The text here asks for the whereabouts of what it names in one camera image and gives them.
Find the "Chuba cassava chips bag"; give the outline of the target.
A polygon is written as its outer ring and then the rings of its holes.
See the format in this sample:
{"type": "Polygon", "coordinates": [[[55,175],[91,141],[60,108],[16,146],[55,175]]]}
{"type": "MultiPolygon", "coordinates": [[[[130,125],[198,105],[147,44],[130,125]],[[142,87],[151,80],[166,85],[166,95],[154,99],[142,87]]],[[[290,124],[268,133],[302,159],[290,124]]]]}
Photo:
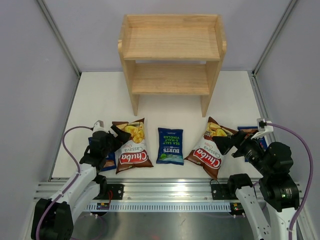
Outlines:
{"type": "Polygon", "coordinates": [[[133,122],[113,121],[112,124],[130,134],[128,142],[118,150],[116,174],[134,168],[152,168],[146,143],[145,119],[133,122]]]}
{"type": "Polygon", "coordinates": [[[207,120],[203,136],[184,160],[201,166],[212,179],[217,180],[225,157],[219,151],[213,137],[225,138],[234,135],[236,132],[234,129],[219,124],[210,116],[207,120]]]}

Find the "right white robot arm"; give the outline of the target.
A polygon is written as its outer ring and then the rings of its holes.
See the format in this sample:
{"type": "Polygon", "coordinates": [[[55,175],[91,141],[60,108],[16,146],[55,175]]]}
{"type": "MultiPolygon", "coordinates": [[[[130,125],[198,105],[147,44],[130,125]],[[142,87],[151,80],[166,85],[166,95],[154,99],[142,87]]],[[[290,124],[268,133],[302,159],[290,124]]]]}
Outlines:
{"type": "Polygon", "coordinates": [[[228,195],[240,201],[255,239],[297,239],[294,215],[300,207],[300,193],[290,176],[293,165],[290,147],[281,142],[272,142],[264,150],[253,136],[242,130],[234,135],[214,136],[212,139],[223,155],[235,147],[236,152],[232,156],[248,159],[262,175],[258,184],[270,220],[266,219],[255,199],[255,188],[248,174],[231,175],[226,184],[228,195]]]}

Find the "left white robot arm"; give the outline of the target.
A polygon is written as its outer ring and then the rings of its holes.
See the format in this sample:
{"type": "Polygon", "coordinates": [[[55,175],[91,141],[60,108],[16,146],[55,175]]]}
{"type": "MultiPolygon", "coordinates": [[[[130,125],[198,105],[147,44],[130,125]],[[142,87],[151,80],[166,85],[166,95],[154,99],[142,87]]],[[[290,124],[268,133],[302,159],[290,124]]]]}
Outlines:
{"type": "Polygon", "coordinates": [[[49,198],[40,198],[34,208],[31,227],[33,240],[69,240],[80,214],[94,199],[112,200],[114,193],[100,172],[110,153],[115,153],[131,137],[117,126],[111,131],[98,120],[90,127],[92,137],[80,160],[67,153],[76,165],[70,179],[49,198]]]}

